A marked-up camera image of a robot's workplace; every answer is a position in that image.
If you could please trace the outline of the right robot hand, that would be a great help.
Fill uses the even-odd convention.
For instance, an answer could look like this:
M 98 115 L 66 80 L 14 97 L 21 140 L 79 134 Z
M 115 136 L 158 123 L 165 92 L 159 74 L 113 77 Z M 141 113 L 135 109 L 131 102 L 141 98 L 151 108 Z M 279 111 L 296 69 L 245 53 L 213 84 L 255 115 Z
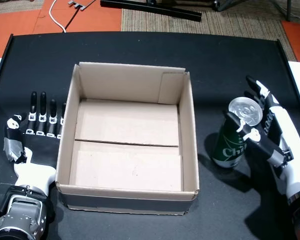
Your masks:
M 261 122 L 250 126 L 230 111 L 224 112 L 225 119 L 259 158 L 273 166 L 276 176 L 285 182 L 285 195 L 291 205 L 300 198 L 300 136 L 289 113 L 272 92 L 250 75 L 246 81 L 257 94 L 253 100 L 262 109 Z

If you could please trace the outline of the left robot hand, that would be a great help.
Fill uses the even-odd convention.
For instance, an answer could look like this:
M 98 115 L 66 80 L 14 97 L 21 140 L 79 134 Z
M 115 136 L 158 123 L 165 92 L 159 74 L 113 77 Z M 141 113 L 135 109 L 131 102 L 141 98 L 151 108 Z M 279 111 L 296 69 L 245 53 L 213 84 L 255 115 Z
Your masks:
M 3 150 L 13 164 L 16 186 L 49 195 L 55 182 L 59 142 L 65 123 L 66 104 L 57 111 L 54 99 L 46 93 L 30 95 L 28 113 L 14 114 L 4 126 Z

